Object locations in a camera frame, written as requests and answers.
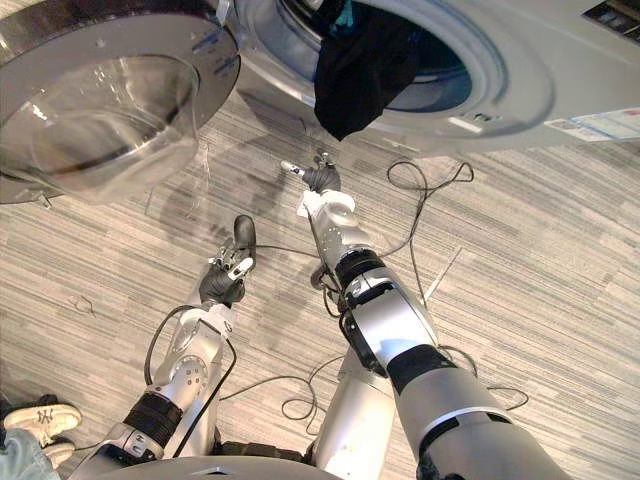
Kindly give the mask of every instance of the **sneaker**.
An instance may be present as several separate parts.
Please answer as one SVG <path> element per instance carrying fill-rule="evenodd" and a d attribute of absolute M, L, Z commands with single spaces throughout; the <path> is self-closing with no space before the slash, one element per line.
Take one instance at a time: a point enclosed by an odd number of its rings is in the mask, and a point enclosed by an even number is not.
<path fill-rule="evenodd" d="M 27 430 L 44 447 L 51 443 L 52 437 L 77 427 L 81 419 L 82 414 L 77 408 L 56 403 L 13 410 L 4 417 L 3 426 L 6 430 Z"/>
<path fill-rule="evenodd" d="M 71 441 L 66 438 L 56 439 L 51 445 L 48 445 L 42 449 L 54 470 L 57 470 L 60 464 L 66 460 L 69 460 L 73 455 L 76 447 Z"/>

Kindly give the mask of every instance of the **silver robot arm segment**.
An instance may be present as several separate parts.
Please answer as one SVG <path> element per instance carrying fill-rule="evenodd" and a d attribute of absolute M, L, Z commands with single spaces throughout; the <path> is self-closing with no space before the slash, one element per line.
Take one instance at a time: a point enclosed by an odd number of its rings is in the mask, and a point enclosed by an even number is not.
<path fill-rule="evenodd" d="M 440 353 L 424 306 L 371 249 L 353 199 L 325 190 L 305 192 L 303 204 L 341 288 L 345 337 L 364 367 L 391 379 L 417 477 L 569 479 L 473 375 Z"/>

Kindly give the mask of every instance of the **washing machine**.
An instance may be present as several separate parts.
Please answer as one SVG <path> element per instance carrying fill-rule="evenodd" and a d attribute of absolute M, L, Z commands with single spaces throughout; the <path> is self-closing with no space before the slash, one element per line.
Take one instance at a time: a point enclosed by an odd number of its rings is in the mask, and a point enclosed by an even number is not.
<path fill-rule="evenodd" d="M 1 203 L 162 180 L 239 75 L 314 122 L 322 0 L 28 3 L 0 5 Z M 416 156 L 640 138 L 638 0 L 360 3 L 419 27 L 424 54 L 356 138 Z"/>

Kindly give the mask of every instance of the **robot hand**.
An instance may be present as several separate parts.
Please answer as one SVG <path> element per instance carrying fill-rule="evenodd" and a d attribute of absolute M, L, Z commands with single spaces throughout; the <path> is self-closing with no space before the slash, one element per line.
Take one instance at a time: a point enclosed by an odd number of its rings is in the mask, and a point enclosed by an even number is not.
<path fill-rule="evenodd" d="M 244 297 L 244 277 L 255 267 L 256 229 L 251 217 L 240 215 L 231 239 L 209 259 L 211 267 L 199 287 L 202 303 L 214 301 L 228 307 Z"/>

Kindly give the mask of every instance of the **black garment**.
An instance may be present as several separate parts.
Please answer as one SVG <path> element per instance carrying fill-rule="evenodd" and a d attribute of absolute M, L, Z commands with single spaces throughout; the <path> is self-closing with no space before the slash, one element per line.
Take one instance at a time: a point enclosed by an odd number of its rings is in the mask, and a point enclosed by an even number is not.
<path fill-rule="evenodd" d="M 379 117 L 420 69 L 419 27 L 362 4 L 358 11 L 355 32 L 324 37 L 316 69 L 315 114 L 338 140 Z"/>

